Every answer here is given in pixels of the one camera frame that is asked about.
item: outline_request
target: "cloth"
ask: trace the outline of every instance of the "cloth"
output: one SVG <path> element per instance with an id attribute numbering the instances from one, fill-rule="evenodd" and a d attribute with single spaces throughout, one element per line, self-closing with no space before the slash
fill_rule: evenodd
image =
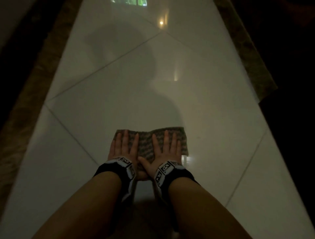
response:
<path id="1" fill-rule="evenodd" d="M 138 156 L 146 158 L 150 163 L 154 161 L 154 151 L 152 144 L 152 134 L 155 134 L 162 151 L 163 148 L 163 140 L 164 140 L 164 132 L 168 130 L 169 132 L 169 143 L 172 142 L 173 133 L 176 133 L 177 140 L 181 142 L 181 154 L 188 156 L 188 147 L 187 147 L 187 137 L 183 127 L 170 127 L 170 128 L 162 128 L 157 130 L 152 130 L 150 132 L 143 131 L 131 131 L 129 130 L 129 150 L 131 149 L 132 143 L 135 139 L 137 133 L 139 133 L 139 146 L 138 146 Z M 116 136 L 118 133 L 124 134 L 125 130 L 117 130 L 114 136 L 114 140 L 116 140 Z M 139 163 L 138 170 L 144 171 L 143 166 Z"/>

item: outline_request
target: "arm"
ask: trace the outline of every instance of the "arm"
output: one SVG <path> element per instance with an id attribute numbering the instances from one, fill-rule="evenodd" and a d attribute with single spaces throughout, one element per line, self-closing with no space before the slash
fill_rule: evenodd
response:
<path id="1" fill-rule="evenodd" d="M 176 139 L 176 134 L 173 134 L 171 146 L 169 146 L 169 134 L 166 130 L 161 152 L 156 136 L 152 136 L 155 160 L 150 164 L 146 159 L 139 157 L 139 161 L 151 178 L 154 179 L 158 167 L 162 167 L 166 161 L 176 161 L 181 164 L 181 145 Z M 168 197 L 165 198 L 169 198 L 169 203 L 173 206 L 182 236 L 213 239 L 251 238 L 210 193 L 190 178 L 174 179 L 169 184 L 166 193 Z"/>
<path id="2" fill-rule="evenodd" d="M 139 135 L 128 148 L 128 131 L 113 140 L 108 160 L 128 158 L 134 168 L 137 165 Z M 146 173 L 137 173 L 138 180 Z M 39 238 L 92 238 L 98 233 L 107 235 L 113 210 L 122 187 L 120 177 L 114 172 L 101 172 L 89 180 L 70 197 L 38 230 L 33 239 Z"/>
<path id="3" fill-rule="evenodd" d="M 187 238 L 251 238 L 222 204 L 189 178 L 175 179 L 169 198 Z"/>

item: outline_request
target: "right hand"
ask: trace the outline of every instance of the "right hand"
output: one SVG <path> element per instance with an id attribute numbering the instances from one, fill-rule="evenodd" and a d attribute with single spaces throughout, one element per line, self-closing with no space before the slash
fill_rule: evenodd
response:
<path id="1" fill-rule="evenodd" d="M 152 135 L 153 150 L 155 155 L 154 161 L 150 164 L 145 158 L 138 157 L 139 162 L 143 165 L 144 169 L 151 178 L 154 178 L 158 167 L 166 161 L 176 161 L 181 164 L 181 144 L 180 141 L 176 142 L 176 139 L 176 133 L 174 133 L 171 147 L 169 147 L 169 132 L 165 130 L 163 152 L 161 152 L 157 137 L 155 134 Z"/>

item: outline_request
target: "left hand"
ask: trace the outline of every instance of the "left hand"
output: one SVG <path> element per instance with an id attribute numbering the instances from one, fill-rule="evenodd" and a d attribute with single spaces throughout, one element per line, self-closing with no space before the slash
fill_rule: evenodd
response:
<path id="1" fill-rule="evenodd" d="M 116 158 L 116 157 L 126 157 L 132 162 L 132 164 L 134 165 L 134 168 L 136 169 L 137 180 L 138 181 L 147 180 L 148 179 L 147 173 L 144 171 L 138 171 L 138 167 L 137 167 L 139 134 L 136 134 L 135 140 L 132 144 L 130 152 L 129 152 L 129 147 L 128 147 L 128 142 L 129 142 L 128 130 L 125 130 L 124 132 L 123 142 L 121 141 L 121 136 L 122 136 L 121 133 L 118 133 L 116 136 L 116 140 L 112 141 L 107 160 L 111 160 L 112 158 Z"/>

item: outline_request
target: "tiled floor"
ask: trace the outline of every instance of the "tiled floor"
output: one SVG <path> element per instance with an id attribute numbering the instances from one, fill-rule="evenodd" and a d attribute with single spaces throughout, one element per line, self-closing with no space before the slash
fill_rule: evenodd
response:
<path id="1" fill-rule="evenodd" d="M 115 1 L 83 1 L 1 238 L 30 238 L 104 162 L 116 129 L 170 126 L 185 127 L 188 170 L 254 238 L 315 238 L 213 2 Z M 152 199 L 139 182 L 126 218 L 164 238 Z"/>

